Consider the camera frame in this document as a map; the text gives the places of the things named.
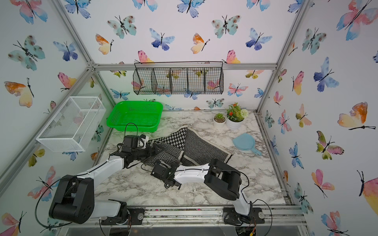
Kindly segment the black white patterned knit scarf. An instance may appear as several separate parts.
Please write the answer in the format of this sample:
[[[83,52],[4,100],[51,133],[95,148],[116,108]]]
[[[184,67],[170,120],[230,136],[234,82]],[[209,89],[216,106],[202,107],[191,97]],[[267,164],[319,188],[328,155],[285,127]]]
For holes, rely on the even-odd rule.
[[[165,137],[155,138],[149,144],[157,144],[161,152],[144,161],[145,165],[155,166],[160,163],[167,167],[173,165],[201,166],[212,159],[227,162],[232,154],[225,149],[208,142],[197,132],[186,126]]]

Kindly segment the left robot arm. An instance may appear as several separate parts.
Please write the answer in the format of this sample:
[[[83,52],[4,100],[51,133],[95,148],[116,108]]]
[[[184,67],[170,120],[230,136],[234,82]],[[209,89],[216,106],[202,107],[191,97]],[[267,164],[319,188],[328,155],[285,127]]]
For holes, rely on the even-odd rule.
[[[49,217],[68,223],[83,224],[89,219],[108,218],[111,225],[129,223],[131,214],[127,203],[117,200],[96,200],[95,189],[113,174],[130,168],[138,160],[145,162],[161,153],[163,147],[153,144],[143,149],[115,151],[107,160],[76,176],[66,175],[61,180],[49,209]]]

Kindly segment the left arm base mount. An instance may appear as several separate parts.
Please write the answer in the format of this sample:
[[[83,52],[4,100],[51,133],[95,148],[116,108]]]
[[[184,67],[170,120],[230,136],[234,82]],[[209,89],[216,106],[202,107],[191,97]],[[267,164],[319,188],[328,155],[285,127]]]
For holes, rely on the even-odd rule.
[[[101,220],[101,225],[105,226],[139,226],[142,225],[145,215],[144,208],[124,208],[117,216],[107,217]]]

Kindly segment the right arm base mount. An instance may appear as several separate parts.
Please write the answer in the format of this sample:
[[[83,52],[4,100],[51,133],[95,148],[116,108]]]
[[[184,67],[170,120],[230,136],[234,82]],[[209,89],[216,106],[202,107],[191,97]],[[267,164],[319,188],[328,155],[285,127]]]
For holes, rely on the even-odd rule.
[[[242,226],[243,224],[255,225],[264,224],[265,218],[262,209],[259,207],[252,207],[250,213],[241,215],[236,212],[233,207],[223,208],[223,222],[227,225]]]

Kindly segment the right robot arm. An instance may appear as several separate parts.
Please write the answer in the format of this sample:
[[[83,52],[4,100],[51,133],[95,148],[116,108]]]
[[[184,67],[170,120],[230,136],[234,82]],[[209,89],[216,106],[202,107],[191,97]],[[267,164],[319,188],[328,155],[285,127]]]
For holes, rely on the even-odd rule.
[[[238,214],[252,216],[253,205],[244,195],[242,173],[220,160],[212,159],[210,163],[201,166],[167,167],[158,163],[151,175],[161,180],[165,188],[181,187],[186,183],[203,183],[220,197],[231,201]]]

